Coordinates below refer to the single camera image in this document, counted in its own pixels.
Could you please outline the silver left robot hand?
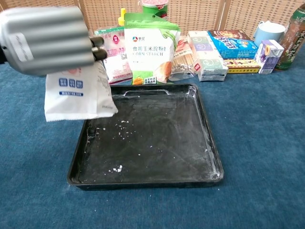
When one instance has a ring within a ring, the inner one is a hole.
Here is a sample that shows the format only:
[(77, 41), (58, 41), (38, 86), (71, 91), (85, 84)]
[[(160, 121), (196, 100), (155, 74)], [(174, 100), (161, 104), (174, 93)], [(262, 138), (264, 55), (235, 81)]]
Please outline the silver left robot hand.
[(21, 7), (0, 14), (0, 63), (46, 75), (107, 58), (102, 37), (89, 36), (77, 6)]

